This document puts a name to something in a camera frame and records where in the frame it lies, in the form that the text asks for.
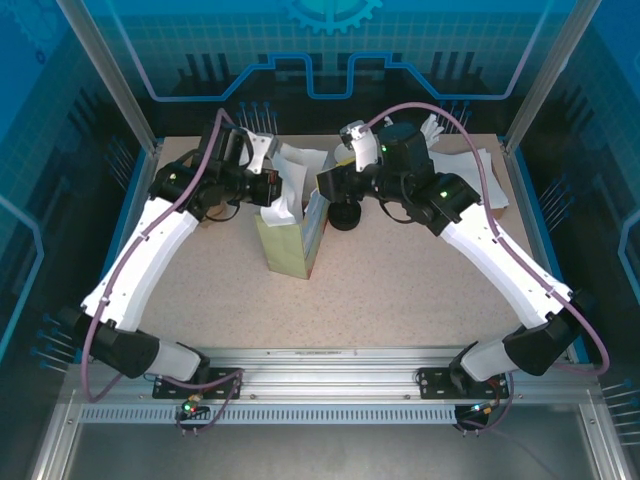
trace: white paper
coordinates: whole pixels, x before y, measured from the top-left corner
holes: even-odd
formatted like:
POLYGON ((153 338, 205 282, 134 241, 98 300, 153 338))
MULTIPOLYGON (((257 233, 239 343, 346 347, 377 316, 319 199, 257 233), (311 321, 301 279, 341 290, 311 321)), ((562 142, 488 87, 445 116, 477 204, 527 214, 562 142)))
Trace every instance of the white paper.
POLYGON ((429 118, 427 118, 420 127, 420 131, 427 142, 427 148, 431 148, 433 145, 438 143, 438 140, 440 140, 440 134, 443 130, 444 127, 438 125, 438 120, 435 114, 432 113, 429 115, 429 118))
MULTIPOLYGON (((491 208, 504 208, 509 205, 509 200, 491 169, 491 153, 482 148, 478 150, 484 173, 487 177, 489 188, 489 204, 491 208)), ((429 151, 429 157, 433 160, 436 172, 455 173, 461 176, 482 197, 480 188, 480 174, 473 153, 465 152, 457 155, 447 155, 429 151)))
POLYGON ((303 199, 308 200, 316 188, 316 175, 322 172, 327 152, 308 148, 296 148, 287 143, 280 147, 280 155, 297 165, 307 167, 307 176, 304 181, 303 199))
POLYGON ((267 226, 302 223, 302 201, 316 188, 316 175, 324 169, 326 158, 326 151, 282 144, 271 162, 282 178, 282 194, 269 208, 260 209, 260 216, 267 226))
POLYGON ((270 207, 260 208, 260 215, 269 227, 296 225, 302 222, 302 191, 307 167, 289 162, 279 153, 271 162, 282 178, 282 193, 270 207))

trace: wooden table surface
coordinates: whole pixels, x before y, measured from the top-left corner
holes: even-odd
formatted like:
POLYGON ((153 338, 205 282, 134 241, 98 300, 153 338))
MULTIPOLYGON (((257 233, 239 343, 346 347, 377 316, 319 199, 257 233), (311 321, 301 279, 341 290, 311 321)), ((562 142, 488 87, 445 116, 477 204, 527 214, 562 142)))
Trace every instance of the wooden table surface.
MULTIPOLYGON (((498 140, 472 137, 491 152, 510 202, 500 224, 529 251, 498 140)), ((281 139, 331 152, 340 142, 338 136, 281 139)), ((166 138, 159 166, 198 141, 166 138)), ((468 147, 459 135, 441 135, 433 150, 468 147)), ((425 227, 392 222, 373 199, 363 202, 356 229, 327 225, 310 280, 268 270, 256 211, 243 205, 233 221, 196 229, 158 282, 141 329, 194 347, 409 347, 466 345, 519 325, 462 254, 425 227)))

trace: black mounting plate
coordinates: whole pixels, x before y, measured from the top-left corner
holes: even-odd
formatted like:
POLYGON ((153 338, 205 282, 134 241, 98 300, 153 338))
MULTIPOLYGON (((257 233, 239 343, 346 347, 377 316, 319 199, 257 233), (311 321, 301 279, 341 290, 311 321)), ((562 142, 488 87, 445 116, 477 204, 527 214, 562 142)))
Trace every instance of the black mounting plate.
MULTIPOLYGON (((509 398, 509 389, 505 375, 492 377, 497 382, 504 380, 498 389, 500 399, 509 398)), ((476 383, 469 389, 469 395, 463 396, 451 381, 449 368, 420 368, 416 373, 416 383, 420 387, 422 400, 493 400, 496 392, 487 383, 476 383)))
MULTIPOLYGON (((231 375, 234 372, 237 372, 238 368, 210 368, 209 376, 207 378, 207 382, 213 382, 218 378, 225 377, 227 375, 231 375)), ((233 385, 233 380, 229 380, 228 382, 223 383, 222 385, 218 385, 216 388, 212 388, 211 390, 207 390, 203 398, 205 400, 226 400, 229 392, 231 391, 231 386, 233 385)), ((236 400, 240 398, 240 390, 242 389, 242 384, 238 386, 235 393, 231 397, 232 400, 236 400)), ((153 384, 153 393, 151 396, 156 400, 186 400, 190 395, 196 393, 197 390, 189 390, 186 388, 176 387, 172 383, 169 383, 165 380, 156 379, 153 384)))

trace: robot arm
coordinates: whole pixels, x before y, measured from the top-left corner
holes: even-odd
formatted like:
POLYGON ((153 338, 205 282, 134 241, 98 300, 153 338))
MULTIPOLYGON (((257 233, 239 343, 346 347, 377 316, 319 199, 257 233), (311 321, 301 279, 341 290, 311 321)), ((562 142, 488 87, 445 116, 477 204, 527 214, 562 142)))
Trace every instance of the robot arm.
MULTIPOLYGON (((379 131, 374 148, 373 133, 361 131, 361 126, 362 122, 355 122, 340 132, 345 145, 355 152, 355 162, 318 176, 320 193, 333 202, 330 215, 337 212, 340 220, 350 214, 359 216, 357 204, 364 196, 378 199, 382 206, 400 203, 413 221, 476 265, 513 307, 521 328, 505 338, 476 342, 451 363, 451 380, 461 393, 474 382, 516 369, 542 375, 577 338, 578 321, 496 241, 480 196, 457 175, 435 173, 419 130, 408 123, 387 125, 379 131)), ((344 223, 356 225, 357 219, 344 223)), ((498 231, 556 293, 581 309, 580 295, 545 272, 499 226, 498 231)))
POLYGON ((145 235, 149 224, 167 211, 190 183, 212 130, 210 127, 205 130, 191 165, 176 161, 157 173, 133 234, 105 277, 84 299, 82 310, 66 308, 58 314, 78 339, 83 339, 116 265, 133 242, 143 237, 144 242, 133 251, 117 277, 91 348, 94 357, 130 378, 149 373, 180 381, 206 379, 209 361, 203 354, 138 330, 145 305, 171 258, 205 218, 209 208, 222 202, 269 207, 280 196, 282 180, 277 171, 263 165, 278 150, 278 141, 271 135, 256 135, 237 128, 222 129, 215 139, 206 173, 191 198, 145 235))

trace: tissue box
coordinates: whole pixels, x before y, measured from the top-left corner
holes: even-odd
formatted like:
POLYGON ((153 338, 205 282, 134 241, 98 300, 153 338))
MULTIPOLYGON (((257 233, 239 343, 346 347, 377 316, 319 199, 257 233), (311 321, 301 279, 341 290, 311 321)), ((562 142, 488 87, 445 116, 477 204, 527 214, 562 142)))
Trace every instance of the tissue box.
MULTIPOLYGON (((331 168, 334 163, 333 157, 327 155, 321 170, 331 168)), ((313 189, 316 173, 307 173, 313 177, 305 182, 303 190, 303 202, 308 200, 308 204, 302 223, 269 227, 260 214, 255 216, 269 270, 273 272, 305 280, 311 276, 329 209, 329 202, 313 189)))

